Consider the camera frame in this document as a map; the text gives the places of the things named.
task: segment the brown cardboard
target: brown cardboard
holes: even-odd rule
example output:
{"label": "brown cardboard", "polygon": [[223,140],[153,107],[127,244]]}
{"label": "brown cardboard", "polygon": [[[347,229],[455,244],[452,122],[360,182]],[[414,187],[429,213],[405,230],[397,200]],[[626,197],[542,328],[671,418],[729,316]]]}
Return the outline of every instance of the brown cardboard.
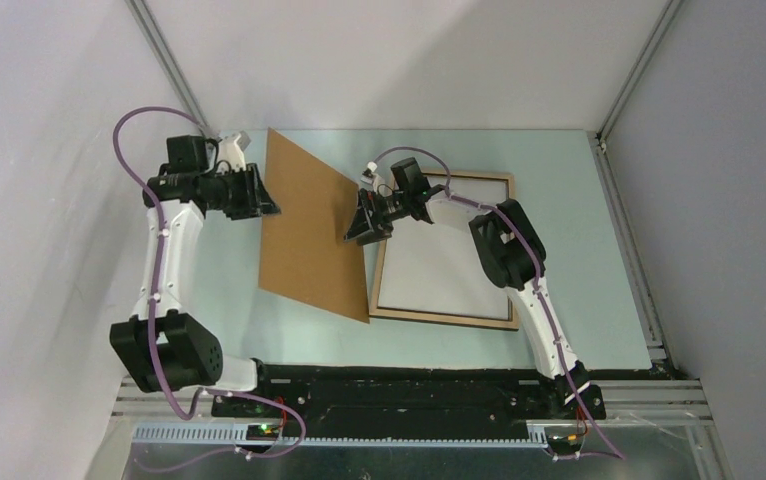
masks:
{"label": "brown cardboard", "polygon": [[259,287],[368,323],[362,248],[342,241],[356,183],[274,130],[265,169],[282,213],[262,220]]}

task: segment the light blue table surface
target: light blue table surface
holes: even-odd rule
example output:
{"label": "light blue table surface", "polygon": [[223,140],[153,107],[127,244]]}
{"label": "light blue table surface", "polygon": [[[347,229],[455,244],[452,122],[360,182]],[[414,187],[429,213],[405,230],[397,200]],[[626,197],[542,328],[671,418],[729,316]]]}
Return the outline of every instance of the light blue table surface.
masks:
{"label": "light blue table surface", "polygon": [[[267,175],[266,132],[251,131],[246,159]],[[452,169],[512,173],[548,252],[549,288],[566,335],[589,369],[649,368],[627,275],[583,131],[306,130],[283,135],[358,178],[386,148],[411,145]],[[392,154],[383,163],[410,155]],[[435,163],[416,155],[419,163]],[[534,368],[523,330],[505,332],[372,319],[370,325],[257,288],[261,220],[210,213],[195,272],[195,318],[225,353],[269,363],[426,368]],[[365,247],[371,288],[377,247]]]}

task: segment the wire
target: wire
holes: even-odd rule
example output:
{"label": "wire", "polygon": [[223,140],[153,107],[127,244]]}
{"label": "wire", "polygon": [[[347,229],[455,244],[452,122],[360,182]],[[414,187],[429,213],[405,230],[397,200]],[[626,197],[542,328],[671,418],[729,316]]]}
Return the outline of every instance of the wire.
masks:
{"label": "wire", "polygon": [[560,365],[563,368],[563,373],[565,374],[566,381],[571,387],[571,391],[574,394],[574,398],[575,400],[577,400],[577,404],[580,407],[581,411],[583,412],[584,416],[592,423],[592,427],[595,429],[596,432],[598,432],[598,436],[600,436],[601,439],[604,440],[604,443],[606,443],[607,446],[610,448],[610,450],[613,451],[613,453],[611,454],[602,453],[602,452],[587,452],[587,454],[581,454],[581,455],[582,456],[606,455],[606,456],[610,456],[614,458],[619,458],[621,460],[626,460],[626,457],[621,452],[621,450],[619,450],[613,444],[613,442],[611,442],[610,439],[607,438],[607,435],[604,433],[603,429],[601,429],[600,425],[598,425],[595,422],[595,419],[592,417],[592,413],[589,411],[589,408],[586,407],[586,404],[583,402],[583,398],[580,396],[580,391],[578,391],[577,386],[574,383],[574,379],[572,379],[571,377],[571,372],[569,371],[569,368],[566,365],[565,354],[563,353],[563,349],[562,349],[562,339],[560,338],[559,329],[557,328],[557,322],[554,319],[554,316],[551,314],[551,309],[548,307],[548,302],[545,300],[545,297],[542,295],[542,292],[539,290],[539,279],[542,277],[542,266],[539,262],[538,257],[536,256],[536,253],[533,251],[533,248],[531,248],[531,246],[527,243],[527,240],[524,239],[524,235],[521,234],[518,228],[516,228],[515,224],[504,214],[504,212],[498,209],[498,207],[496,207],[495,205],[484,205],[470,198],[466,198],[466,197],[451,193],[451,190],[450,190],[451,170],[448,168],[448,165],[446,165],[445,162],[442,161],[441,158],[428,152],[427,150],[424,150],[422,148],[407,147],[407,146],[392,147],[384,151],[380,155],[378,155],[377,158],[373,160],[373,163],[376,164],[383,157],[385,157],[386,155],[392,152],[403,151],[403,150],[423,153],[427,155],[428,157],[436,160],[436,162],[442,165],[442,168],[445,169],[445,175],[447,176],[447,179],[445,181],[445,196],[447,197],[449,201],[474,207],[474,208],[477,208],[478,210],[489,210],[495,213],[507,225],[507,227],[509,227],[510,231],[513,233],[513,235],[515,235],[519,243],[521,243],[521,246],[524,247],[524,250],[527,252],[527,255],[530,257],[530,261],[533,263],[533,267],[536,271],[536,275],[533,277],[533,282],[532,282],[534,294],[539,299],[539,303],[542,305],[542,309],[545,311],[545,315],[548,318],[548,324],[550,325],[551,332],[553,333],[553,336],[554,336],[554,344],[557,347],[557,354],[559,356]]}
{"label": "wire", "polygon": [[[279,403],[280,405],[285,405],[286,404],[286,402],[283,400],[283,397],[277,397],[277,403]],[[281,432],[283,431],[283,427],[286,426],[286,422],[289,421],[289,417],[286,416],[286,411],[283,410],[282,412],[283,412],[283,421],[280,422],[280,431]]]}
{"label": "wire", "polygon": [[202,453],[194,458],[190,458],[186,460],[183,463],[179,463],[177,465],[172,465],[170,467],[150,467],[147,465],[143,465],[141,462],[139,462],[138,459],[134,459],[133,461],[136,463],[136,465],[139,466],[142,470],[148,473],[169,473],[169,472],[175,472],[177,470],[186,468],[188,466],[194,465],[195,463],[200,462],[201,460],[205,458],[209,458],[213,455],[218,455],[220,453],[244,453],[245,458],[250,460],[252,458],[277,458],[283,455],[286,455],[287,453],[291,452],[292,450],[298,448],[301,443],[303,443],[304,439],[306,438],[306,423],[304,423],[303,418],[300,416],[300,414],[295,411],[293,408],[283,405],[278,402],[274,402],[272,400],[269,400],[267,398],[263,398],[257,395],[253,395],[246,392],[235,392],[232,390],[218,390],[214,388],[206,388],[206,391],[211,395],[220,395],[225,397],[236,397],[236,398],[245,398],[248,400],[253,400],[256,402],[264,403],[265,405],[269,405],[271,407],[279,408],[283,411],[283,414],[289,414],[293,417],[295,417],[295,420],[298,421],[298,424],[301,427],[301,433],[298,436],[298,439],[295,440],[295,443],[289,445],[289,447],[285,450],[281,450],[279,452],[272,453],[271,450],[276,446],[277,442],[274,442],[274,446],[272,446],[268,451],[263,453],[256,453],[252,452],[250,450],[245,450],[242,447],[239,446],[233,446],[233,447],[220,447],[216,448],[214,450],[210,450],[208,452]]}
{"label": "wire", "polygon": [[589,424],[586,423],[586,418],[584,418],[583,410],[579,406],[577,407],[577,415],[580,416],[580,422],[582,422],[583,426],[586,427],[583,433],[578,434],[578,437],[586,437],[586,435],[589,435]]}
{"label": "wire", "polygon": [[227,165],[227,171],[228,171],[228,172],[229,172],[230,170],[232,170],[232,168],[230,167],[230,162],[228,162],[227,160],[218,160],[218,162],[217,162],[215,165],[213,165],[213,166],[212,166],[212,170],[210,170],[210,171],[209,171],[209,173],[215,173],[215,172],[217,172],[217,171],[218,171],[218,165],[221,165],[222,163],[223,163],[224,165]]}
{"label": "wire", "polygon": [[392,148],[390,148],[388,150],[385,150],[380,155],[377,155],[377,158],[372,160],[371,163],[376,164],[376,163],[380,162],[380,160],[383,160],[383,157],[385,157],[386,155],[389,155],[392,152],[400,152],[400,151],[423,153],[424,155],[427,155],[428,157],[432,158],[433,160],[436,160],[436,162],[438,162],[439,165],[442,165],[442,168],[445,169],[445,178],[446,178],[446,180],[445,180],[445,192],[448,192],[450,190],[450,188],[451,188],[451,169],[448,168],[448,166],[445,164],[445,162],[442,161],[441,158],[437,157],[433,153],[431,153],[431,152],[429,152],[429,151],[427,151],[427,150],[425,150],[423,148],[408,147],[406,145],[401,145],[399,147],[392,147]]}
{"label": "wire", "polygon": [[586,434],[583,434],[583,436],[580,437],[580,438],[581,438],[581,440],[580,440],[580,449],[579,449],[579,451],[583,451],[583,447],[586,446]]}
{"label": "wire", "polygon": [[626,460],[624,457],[620,457],[615,453],[609,453],[609,452],[577,452],[571,455],[557,455],[557,453],[554,452],[554,450],[551,447],[548,447],[543,451],[547,453],[548,455],[550,455],[555,462],[558,460],[580,460],[581,458],[586,458],[586,457],[603,457],[603,458],[615,458],[617,460]]}
{"label": "wire", "polygon": [[395,193],[395,189],[394,189],[394,188],[392,188],[391,186],[389,186],[389,185],[385,184],[385,183],[381,183],[380,185],[377,185],[377,193],[380,193],[380,187],[386,187],[386,188],[388,188],[388,189],[389,189],[389,191],[390,191],[391,193]]}
{"label": "wire", "polygon": [[212,156],[212,168],[215,169],[218,167],[218,140],[207,138],[206,143],[212,145],[212,149],[215,151],[215,154]]}

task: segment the aluminum frame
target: aluminum frame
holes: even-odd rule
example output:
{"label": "aluminum frame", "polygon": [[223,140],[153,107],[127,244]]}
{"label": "aluminum frame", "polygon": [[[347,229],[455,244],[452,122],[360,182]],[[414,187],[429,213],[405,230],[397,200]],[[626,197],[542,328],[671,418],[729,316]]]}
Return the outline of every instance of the aluminum frame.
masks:
{"label": "aluminum frame", "polygon": [[[180,102],[202,125],[205,130],[204,133],[214,136],[215,131],[207,122],[194,92],[186,81],[146,1],[126,0],[126,3]],[[656,308],[651,299],[648,282],[642,269],[624,205],[616,188],[615,178],[607,158],[606,144],[603,140],[608,139],[628,98],[638,85],[639,79],[648,67],[651,58],[671,27],[683,3],[683,0],[669,0],[666,4],[613,102],[599,133],[589,134],[593,159],[604,188],[628,278],[631,280],[631,290],[640,313],[643,331],[646,334],[649,354],[655,366],[670,360],[668,342],[664,338]],[[616,380],[598,381],[597,383],[602,388],[607,410],[607,419],[599,422],[600,425],[608,430],[640,426],[658,428],[683,426],[686,431],[686,439],[692,447],[700,478],[702,480],[733,478],[725,461],[721,442],[700,382],[697,380]],[[191,391],[177,392],[175,396],[184,404],[188,404],[191,399]],[[261,419],[213,418],[209,410],[207,402],[199,405],[195,418],[187,424],[188,428],[205,431],[208,428],[214,428],[208,427],[209,425],[262,421]],[[119,389],[107,432],[114,431],[115,426],[120,422],[140,421],[183,423],[169,409],[162,393],[144,394],[135,386],[132,379],[125,378]],[[531,421],[531,424],[536,429],[551,430],[573,427],[574,421],[535,420]],[[321,442],[321,446],[328,444],[326,439],[322,439]]]}

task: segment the white board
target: white board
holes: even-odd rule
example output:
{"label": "white board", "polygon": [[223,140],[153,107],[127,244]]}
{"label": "white board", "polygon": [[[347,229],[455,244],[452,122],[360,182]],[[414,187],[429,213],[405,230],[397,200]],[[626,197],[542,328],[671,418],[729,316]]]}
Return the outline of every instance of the white board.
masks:
{"label": "white board", "polygon": [[[428,176],[431,185],[444,176]],[[483,203],[508,198],[504,179],[456,177],[451,189]],[[394,222],[386,241],[380,295],[382,309],[510,320],[509,300],[486,278],[466,231],[411,217]]]}

